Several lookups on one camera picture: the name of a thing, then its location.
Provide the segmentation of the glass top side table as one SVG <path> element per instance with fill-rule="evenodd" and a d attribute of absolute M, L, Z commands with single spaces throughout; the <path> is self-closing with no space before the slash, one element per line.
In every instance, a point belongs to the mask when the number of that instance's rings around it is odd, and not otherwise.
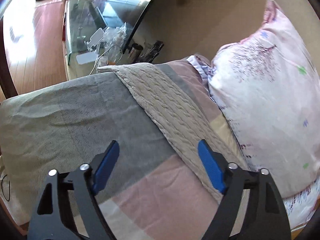
<path fill-rule="evenodd" d="M 150 5 L 151 0 L 68 0 L 63 26 L 67 79 L 94 74 L 102 63 L 123 62 Z M 99 28 L 104 37 L 89 51 L 86 42 Z"/>

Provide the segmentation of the white phone stand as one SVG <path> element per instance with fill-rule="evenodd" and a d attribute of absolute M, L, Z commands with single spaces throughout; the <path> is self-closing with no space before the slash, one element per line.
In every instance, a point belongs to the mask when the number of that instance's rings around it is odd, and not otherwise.
<path fill-rule="evenodd" d="M 87 49 L 92 50 L 93 47 L 96 47 L 104 37 L 104 31 L 102 28 L 99 28 L 86 42 Z"/>

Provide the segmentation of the pastel patchwork bed quilt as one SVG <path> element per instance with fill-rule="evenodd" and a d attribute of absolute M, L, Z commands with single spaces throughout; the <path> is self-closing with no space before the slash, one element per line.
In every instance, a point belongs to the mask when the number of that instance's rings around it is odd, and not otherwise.
<path fill-rule="evenodd" d="M 212 64 L 193 55 L 155 66 L 193 99 L 212 129 L 244 158 L 210 94 Z M 95 199 L 115 239 L 203 239 L 221 202 L 113 72 L 97 72 L 1 103 L 1 160 L 28 217 L 28 229 L 48 172 L 72 172 L 113 140 L 119 144 L 119 158 Z M 252 171 L 244 161 L 247 167 L 241 168 Z M 68 195 L 76 228 L 87 235 L 74 192 Z M 240 232 L 248 200 L 249 190 L 244 190 L 232 235 Z M 25 235 L 15 225 L 10 229 L 15 238 L 28 239 L 28 229 Z"/>

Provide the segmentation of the beige cable knit sweater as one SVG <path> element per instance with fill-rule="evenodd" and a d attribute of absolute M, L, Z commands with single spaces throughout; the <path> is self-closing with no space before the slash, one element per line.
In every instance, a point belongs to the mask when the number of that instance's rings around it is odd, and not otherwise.
<path fill-rule="evenodd" d="M 193 99 L 154 64 L 109 65 L 97 71 L 116 74 L 204 188 L 221 202 L 222 194 L 213 188 L 197 153 L 199 141 L 206 140 L 227 161 L 242 168 L 247 165 L 241 154 L 232 151 L 212 129 Z"/>

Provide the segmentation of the dark metal cup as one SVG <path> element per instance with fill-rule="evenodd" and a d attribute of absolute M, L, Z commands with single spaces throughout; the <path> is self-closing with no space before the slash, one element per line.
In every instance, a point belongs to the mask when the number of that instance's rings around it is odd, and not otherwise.
<path fill-rule="evenodd" d="M 143 51 L 142 45 L 138 43 L 133 43 L 129 51 L 129 57 L 128 57 L 129 64 L 135 63 L 142 51 Z"/>

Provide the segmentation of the pink floral left pillow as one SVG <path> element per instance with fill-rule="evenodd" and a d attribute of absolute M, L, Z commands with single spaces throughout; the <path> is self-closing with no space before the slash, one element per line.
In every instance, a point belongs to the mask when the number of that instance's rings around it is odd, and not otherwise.
<path fill-rule="evenodd" d="M 295 27 L 267 0 L 261 27 L 222 46 L 209 91 L 249 168 L 266 168 L 282 197 L 319 177 L 319 75 Z"/>

